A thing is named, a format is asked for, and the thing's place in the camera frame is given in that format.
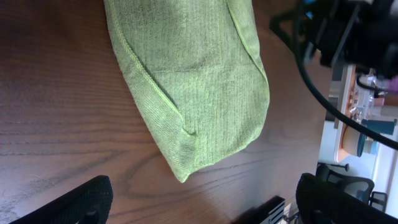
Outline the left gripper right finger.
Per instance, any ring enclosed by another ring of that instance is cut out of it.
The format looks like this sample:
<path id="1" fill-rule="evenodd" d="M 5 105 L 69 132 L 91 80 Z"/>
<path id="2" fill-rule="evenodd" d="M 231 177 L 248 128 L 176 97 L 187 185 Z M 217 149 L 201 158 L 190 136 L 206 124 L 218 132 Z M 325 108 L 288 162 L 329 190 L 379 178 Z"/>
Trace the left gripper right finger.
<path id="1" fill-rule="evenodd" d="M 376 210 L 309 173 L 302 174 L 296 203 L 304 224 L 396 224 L 397 219 Z"/>

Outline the green microfiber cloth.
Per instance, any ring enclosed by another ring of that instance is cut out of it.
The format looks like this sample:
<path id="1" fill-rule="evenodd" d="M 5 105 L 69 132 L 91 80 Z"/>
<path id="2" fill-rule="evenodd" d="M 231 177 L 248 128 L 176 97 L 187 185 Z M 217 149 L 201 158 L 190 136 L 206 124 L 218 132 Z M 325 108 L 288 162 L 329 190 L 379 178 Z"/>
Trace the green microfiber cloth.
<path id="1" fill-rule="evenodd" d="M 104 2 L 134 102 L 174 176 L 245 149 L 270 103 L 251 1 Z"/>

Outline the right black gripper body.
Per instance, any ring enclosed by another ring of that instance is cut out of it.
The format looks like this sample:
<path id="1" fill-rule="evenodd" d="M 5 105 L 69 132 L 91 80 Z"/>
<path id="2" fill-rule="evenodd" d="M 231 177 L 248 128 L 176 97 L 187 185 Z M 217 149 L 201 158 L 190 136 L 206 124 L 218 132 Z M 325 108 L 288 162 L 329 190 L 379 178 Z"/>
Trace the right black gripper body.
<path id="1" fill-rule="evenodd" d="M 320 51 L 326 67 L 354 64 L 397 76 L 397 1 L 300 1 L 274 16 L 269 28 L 289 48 L 297 40 L 305 62 Z"/>

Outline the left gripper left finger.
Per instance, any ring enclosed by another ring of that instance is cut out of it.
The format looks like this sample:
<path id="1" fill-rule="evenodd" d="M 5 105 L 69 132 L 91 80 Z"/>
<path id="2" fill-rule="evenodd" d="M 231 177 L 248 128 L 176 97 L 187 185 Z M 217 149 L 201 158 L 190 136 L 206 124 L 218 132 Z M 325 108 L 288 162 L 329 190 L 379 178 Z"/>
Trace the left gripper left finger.
<path id="1" fill-rule="evenodd" d="M 105 224 L 112 202 L 109 177 L 98 175 L 10 224 Z"/>

